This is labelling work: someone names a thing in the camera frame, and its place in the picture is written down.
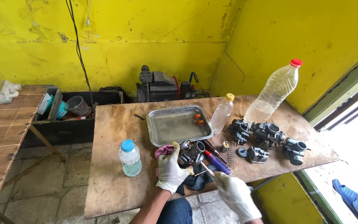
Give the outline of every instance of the aluminum tray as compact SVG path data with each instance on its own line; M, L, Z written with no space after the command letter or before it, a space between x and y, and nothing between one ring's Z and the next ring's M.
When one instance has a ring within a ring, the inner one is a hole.
M195 114L201 114L203 125L195 124ZM150 141L157 147L170 145L173 141L179 144L185 140L199 141L214 135L211 123L199 105L151 110L146 120Z

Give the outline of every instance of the water bottle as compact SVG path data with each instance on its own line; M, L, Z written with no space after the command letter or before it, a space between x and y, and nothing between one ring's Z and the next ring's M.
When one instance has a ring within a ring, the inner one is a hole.
M302 60L292 59L286 65L275 71L267 80L258 98L249 106L244 115L248 125L266 122L281 102L295 89L298 84L298 68Z
M118 152L122 163L122 170L129 177L134 177L142 170L142 161L140 161L139 148L132 140L128 139L121 143Z
M222 99L222 101L216 108L214 114L212 115L211 125L214 129L215 134L219 134L222 131L223 126L227 121L227 118L230 116L231 110L233 109L233 100L233 94L226 94L226 97Z

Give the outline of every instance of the stone floor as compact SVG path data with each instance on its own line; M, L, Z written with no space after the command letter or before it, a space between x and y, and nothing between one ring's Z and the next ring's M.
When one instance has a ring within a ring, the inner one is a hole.
M84 220L92 144L63 145L57 149L68 158L66 164L54 157L4 188L0 193L0 212L17 224L129 223L139 209ZM20 149L6 180L49 153L45 147ZM194 224L239 223L237 215L219 198L217 191L186 199L193 208Z

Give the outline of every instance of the table leg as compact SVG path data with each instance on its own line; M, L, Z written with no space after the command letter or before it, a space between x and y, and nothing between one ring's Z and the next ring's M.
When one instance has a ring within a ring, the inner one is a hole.
M8 219L4 214L0 212L0 220L5 224L15 224L10 219Z
M258 190L259 188L261 188L262 186L265 186L267 183L269 183L270 181L276 179L279 175L277 176L272 176L272 177L268 177L266 179L264 179L262 182L260 182L258 185L256 185L255 187L251 187L251 186L248 186L249 189L254 192L256 190Z
M43 158L42 160L36 162L34 165L30 166L29 168L27 168L26 170L24 170L23 172L17 174L16 176L12 177L12 179L10 179L9 181L6 181L4 183L4 185L2 186L2 189L4 189L5 187L9 186L10 184L13 184L15 181L19 180L20 178L22 178L24 175L28 174L29 172L35 170L37 168L37 166L39 166L42 162L51 159L52 157L54 157L55 154L51 153L50 155L48 155L47 157Z
M30 124L30 130L48 147L48 149L50 149L59 157L60 162L66 162L66 159L63 157L63 155L53 145L51 145L49 141L32 124Z

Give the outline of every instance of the blue liquid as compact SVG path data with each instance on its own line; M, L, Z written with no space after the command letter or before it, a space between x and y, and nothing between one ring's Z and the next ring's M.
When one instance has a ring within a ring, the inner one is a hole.
M134 177L140 173L142 170L142 161L138 159L134 164L131 165L122 165L122 170L129 177Z

